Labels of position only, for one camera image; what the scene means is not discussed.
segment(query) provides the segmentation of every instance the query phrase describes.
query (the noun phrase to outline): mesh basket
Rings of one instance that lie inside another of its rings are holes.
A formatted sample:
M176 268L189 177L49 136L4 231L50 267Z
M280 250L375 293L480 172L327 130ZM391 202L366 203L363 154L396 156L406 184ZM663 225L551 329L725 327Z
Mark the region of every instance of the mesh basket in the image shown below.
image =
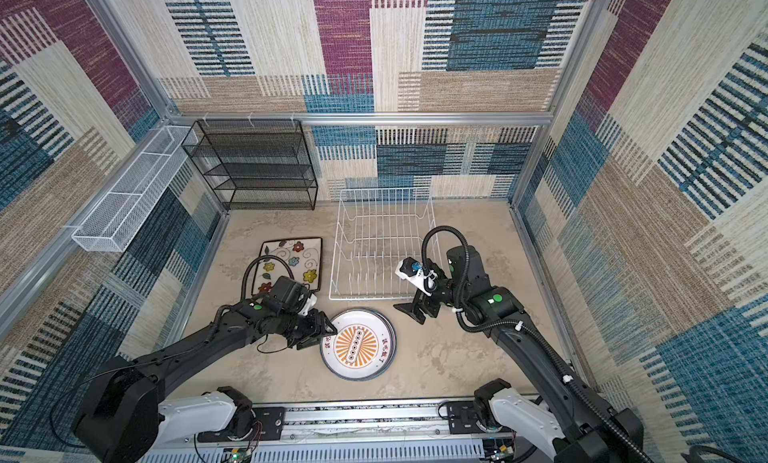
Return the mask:
M125 251L187 159L182 141L195 138L189 127L160 130L74 231L72 239L86 251Z

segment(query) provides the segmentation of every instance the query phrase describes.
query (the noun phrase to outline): white wire basket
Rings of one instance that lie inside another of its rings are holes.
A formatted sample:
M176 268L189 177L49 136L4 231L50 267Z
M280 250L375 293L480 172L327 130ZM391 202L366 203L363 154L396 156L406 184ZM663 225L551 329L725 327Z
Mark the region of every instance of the white wire basket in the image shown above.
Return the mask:
M197 141L189 127L167 125L157 132L72 239L86 251L124 252L187 159L185 140Z
M395 275L401 259L421 261L422 240L435 227L425 188L341 190L329 298L411 299L416 287ZM437 236L428 257L442 266Z

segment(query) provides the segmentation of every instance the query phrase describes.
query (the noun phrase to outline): wall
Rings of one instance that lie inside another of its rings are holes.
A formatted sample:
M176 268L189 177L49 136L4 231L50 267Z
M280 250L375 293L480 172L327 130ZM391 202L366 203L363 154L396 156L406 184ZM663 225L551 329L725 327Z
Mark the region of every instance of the wall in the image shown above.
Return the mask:
M157 120L85 0L3 0L0 293Z
M304 129L318 200L344 188L425 188L434 198L508 198L536 127Z
M130 360L165 346L219 218L187 162L124 253L78 250L67 261L0 343L0 443L62 457L66 448L48 427L54 401L111 356ZM81 398L64 399L54 413L72 442Z
M111 0L181 112L539 112L587 0ZM343 188L514 191L530 128L305 128Z
M613 0L520 209L656 461L768 461L768 0Z
M85 0L3 0L0 293L157 121ZM67 260L0 342L0 459L76 457L47 427L53 402L165 343L219 217L185 164L126 252ZM54 415L70 439L81 396Z
M111 0L182 112L541 111L586 0Z

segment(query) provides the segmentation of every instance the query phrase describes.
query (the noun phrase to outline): floor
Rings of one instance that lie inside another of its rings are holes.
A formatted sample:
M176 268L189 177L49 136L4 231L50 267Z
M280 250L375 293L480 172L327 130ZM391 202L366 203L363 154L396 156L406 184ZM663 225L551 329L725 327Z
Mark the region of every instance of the floor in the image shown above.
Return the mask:
M504 285L525 305L539 331L559 351L552 321L526 260L507 204L495 200L437 200L437 225L458 228L483 257L485 271L495 285ZM185 335L207 325L220 305L240 297L240 281L248 263L270 239L320 236L323 238L322 283L316 308L331 318L354 306L369 306L386 315L397 334L396 356L389 369L369 381L345 381L323 364L317 347L288 349L273 355L250 345L230 353L186 381L172 398L200 395L231 385L253 401L326 401L419 398L471 395L496 378L509 381L520 392L534 392L514 361L483 335L464 333L453 313L443 308L437 319L419 326L392 308L392 301L346 302L328 298L332 247L338 205L318 204L314 211L237 210L206 277ZM443 253L458 241L438 235ZM285 345L273 335L262 350Z

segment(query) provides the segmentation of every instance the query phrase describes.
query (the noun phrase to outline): plate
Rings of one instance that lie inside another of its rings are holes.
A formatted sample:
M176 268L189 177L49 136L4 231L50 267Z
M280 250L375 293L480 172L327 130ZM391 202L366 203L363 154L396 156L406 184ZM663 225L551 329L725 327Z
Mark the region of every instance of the plate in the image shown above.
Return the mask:
M322 361L336 376L365 381L381 375L395 358L396 335L389 320L374 309L351 308L332 320L339 332L320 345Z

